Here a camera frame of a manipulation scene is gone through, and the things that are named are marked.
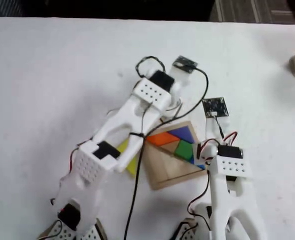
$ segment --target orange tangram piece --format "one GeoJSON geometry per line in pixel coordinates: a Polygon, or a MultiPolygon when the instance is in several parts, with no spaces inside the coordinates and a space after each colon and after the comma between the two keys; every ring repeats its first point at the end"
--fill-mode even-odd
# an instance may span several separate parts
{"type": "Polygon", "coordinates": [[[161,146],[164,144],[169,144],[175,141],[179,141],[180,139],[177,136],[173,136],[169,134],[168,132],[162,132],[159,134],[148,136],[146,140],[151,144],[154,144],[156,146],[161,146]]]}

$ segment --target black cable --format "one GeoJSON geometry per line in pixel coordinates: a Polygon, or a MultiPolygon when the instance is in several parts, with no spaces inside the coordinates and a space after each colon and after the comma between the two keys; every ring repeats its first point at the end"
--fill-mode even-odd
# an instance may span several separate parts
{"type": "Polygon", "coordinates": [[[195,226],[192,226],[192,227],[188,228],[187,230],[185,230],[185,231],[183,232],[182,236],[180,237],[180,240],[183,239],[184,235],[185,235],[188,231],[190,231],[190,230],[192,230],[192,229],[195,229],[198,225],[199,225],[199,224],[197,223],[197,224],[195,224],[195,226]]]}
{"type": "Polygon", "coordinates": [[[199,196],[197,196],[196,198],[194,198],[192,201],[189,202],[189,204],[187,205],[187,212],[189,214],[191,214],[192,216],[194,216],[194,217],[201,217],[204,220],[204,222],[205,222],[208,230],[211,231],[210,225],[209,225],[208,221],[206,220],[206,218],[204,216],[202,216],[200,214],[196,214],[196,213],[190,211],[191,204],[194,203],[196,200],[202,198],[207,193],[208,188],[209,188],[209,184],[210,184],[210,171],[207,170],[207,183],[206,183],[206,187],[205,187],[204,191],[199,196]]]}
{"type": "Polygon", "coordinates": [[[224,133],[223,133],[221,125],[219,124],[218,118],[216,116],[214,116],[213,118],[215,119],[215,121],[217,123],[218,129],[219,129],[219,134],[221,135],[222,139],[224,139],[224,133]]]}
{"type": "Polygon", "coordinates": [[[184,113],[183,115],[181,116],[176,116],[176,117],[173,117],[172,119],[170,120],[167,120],[167,121],[164,121],[162,123],[160,123],[159,125],[157,125],[156,127],[152,128],[144,137],[143,137],[143,144],[142,144],[142,148],[141,148],[141,152],[139,154],[139,157],[138,157],[138,161],[137,161],[137,169],[136,169],[136,176],[135,176],[135,184],[134,184],[134,190],[133,190],[133,197],[132,197],[132,203],[131,203],[131,207],[130,207],[130,210],[129,210],[129,213],[128,213],[128,217],[127,217],[127,221],[126,221],[126,227],[125,227],[125,231],[124,231],[124,240],[127,239],[127,235],[128,235],[128,229],[129,229],[129,225],[130,225],[130,221],[131,221],[131,216],[132,216],[132,212],[133,212],[133,208],[134,208],[134,203],[135,203],[135,200],[136,200],[136,195],[137,195],[137,190],[138,190],[138,183],[139,183],[139,174],[140,174],[140,166],[141,166],[141,162],[142,162],[142,157],[143,157],[143,151],[144,151],[144,147],[145,147],[145,141],[146,141],[146,137],[149,136],[151,133],[153,133],[156,129],[158,129],[159,127],[165,125],[165,124],[168,124],[168,123],[171,123],[175,120],[178,120],[178,119],[181,119],[181,118],[184,118],[186,115],[188,115],[189,113],[191,113],[194,109],[196,109],[200,103],[202,102],[202,100],[204,99],[204,97],[206,96],[207,92],[208,92],[208,88],[209,88],[209,78],[208,78],[208,75],[201,69],[195,67],[195,66],[190,66],[192,69],[202,73],[204,76],[205,76],[205,81],[206,81],[206,87],[205,87],[205,90],[204,90],[204,93],[202,95],[202,97],[200,98],[200,100],[189,110],[187,111],[186,113],[184,113]]]}
{"type": "Polygon", "coordinates": [[[163,71],[163,72],[166,72],[166,66],[165,66],[164,63],[161,62],[156,56],[145,56],[145,57],[143,57],[143,58],[141,59],[141,61],[139,61],[139,62],[137,63],[137,65],[135,66],[135,70],[136,70],[136,72],[137,72],[137,74],[139,75],[140,78],[145,78],[145,76],[144,76],[143,74],[140,73],[140,71],[139,71],[139,67],[140,67],[141,63],[145,62],[145,61],[148,60],[148,59],[154,59],[155,61],[157,61],[157,62],[161,65],[161,67],[162,67],[162,71],[163,71]]]}
{"type": "Polygon", "coordinates": [[[62,232],[62,229],[63,229],[63,223],[62,223],[61,220],[56,220],[55,223],[54,223],[54,226],[55,226],[58,222],[60,223],[60,230],[58,231],[57,234],[54,234],[54,235],[51,235],[51,236],[42,236],[42,237],[39,237],[39,238],[36,239],[36,240],[51,239],[51,238],[55,238],[55,237],[57,237],[58,235],[60,235],[61,232],[62,232]]]}

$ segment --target yellow tangram piece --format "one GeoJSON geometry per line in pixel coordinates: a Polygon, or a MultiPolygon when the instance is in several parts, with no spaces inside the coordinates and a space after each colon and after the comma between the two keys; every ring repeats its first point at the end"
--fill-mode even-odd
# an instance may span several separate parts
{"type": "MultiPolygon", "coordinates": [[[[127,149],[128,142],[129,140],[126,139],[116,149],[120,151],[121,153],[123,153],[125,149],[127,149]]],[[[133,159],[127,165],[126,169],[132,175],[132,177],[135,177],[137,175],[137,156],[133,157],[133,159]]]]}

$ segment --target purple tangram piece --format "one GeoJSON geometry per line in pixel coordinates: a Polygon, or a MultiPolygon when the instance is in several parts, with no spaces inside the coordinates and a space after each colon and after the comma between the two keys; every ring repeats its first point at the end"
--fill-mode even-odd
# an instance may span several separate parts
{"type": "Polygon", "coordinates": [[[177,129],[170,130],[168,131],[168,133],[190,144],[194,144],[194,139],[188,126],[183,126],[177,129]]]}

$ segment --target black circuit board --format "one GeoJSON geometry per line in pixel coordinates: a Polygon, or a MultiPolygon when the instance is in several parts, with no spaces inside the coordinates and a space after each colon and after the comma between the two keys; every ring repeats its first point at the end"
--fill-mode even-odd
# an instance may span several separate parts
{"type": "Polygon", "coordinates": [[[213,116],[216,116],[218,118],[229,116],[226,102],[224,101],[223,97],[203,99],[202,103],[203,103],[203,108],[205,112],[205,117],[207,119],[213,118],[213,116]]]}
{"type": "Polygon", "coordinates": [[[193,72],[193,67],[196,68],[198,66],[195,61],[181,55],[173,62],[172,65],[188,74],[193,72]]]}

